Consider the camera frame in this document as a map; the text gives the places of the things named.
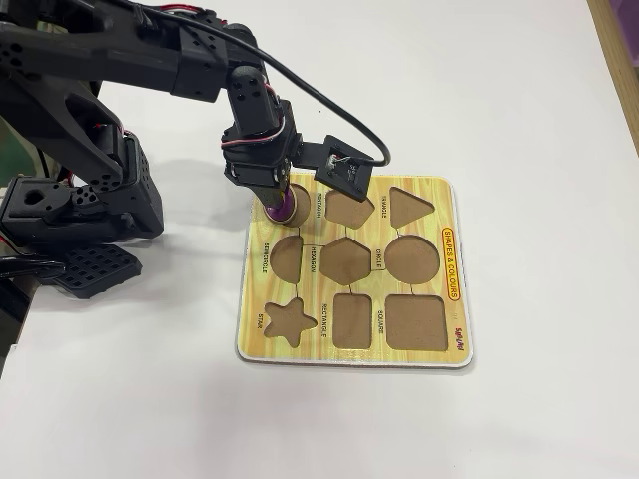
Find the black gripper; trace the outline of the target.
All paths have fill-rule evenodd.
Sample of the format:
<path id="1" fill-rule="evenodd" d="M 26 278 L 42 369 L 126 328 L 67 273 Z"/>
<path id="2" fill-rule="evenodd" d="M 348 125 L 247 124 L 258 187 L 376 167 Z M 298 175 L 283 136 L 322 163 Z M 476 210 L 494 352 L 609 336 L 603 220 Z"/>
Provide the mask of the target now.
<path id="1" fill-rule="evenodd" d="M 302 143 L 291 102 L 281 100 L 276 111 L 284 124 L 279 127 L 280 133 L 269 141 L 226 146 L 242 138 L 236 123 L 222 135 L 225 176 L 235 185 L 251 187 L 268 209 L 280 209 L 284 205 L 289 188 L 287 174 Z"/>

